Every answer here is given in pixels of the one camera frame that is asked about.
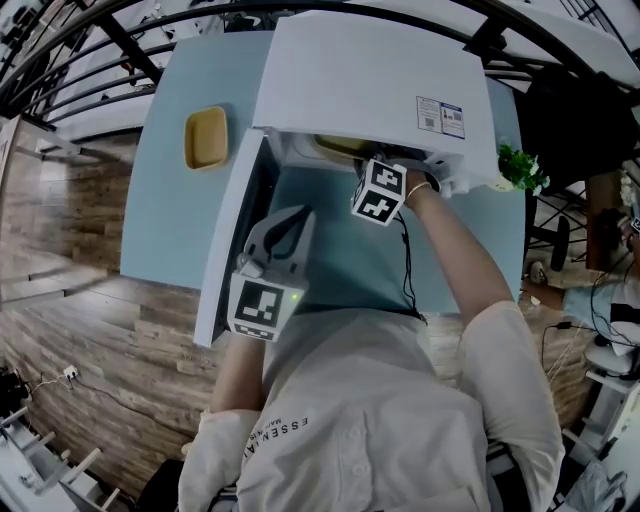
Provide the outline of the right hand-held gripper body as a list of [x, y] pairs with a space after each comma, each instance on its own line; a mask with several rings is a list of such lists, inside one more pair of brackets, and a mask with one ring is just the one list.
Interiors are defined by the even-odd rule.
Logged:
[[407, 169], [380, 159], [367, 161], [351, 203], [351, 214], [388, 226], [406, 199]]

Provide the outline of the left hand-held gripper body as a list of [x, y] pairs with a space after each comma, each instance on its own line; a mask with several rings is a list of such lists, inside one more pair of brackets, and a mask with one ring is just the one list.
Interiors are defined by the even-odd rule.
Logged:
[[227, 323], [236, 334], [275, 343], [307, 291], [304, 267], [248, 253], [231, 275]]

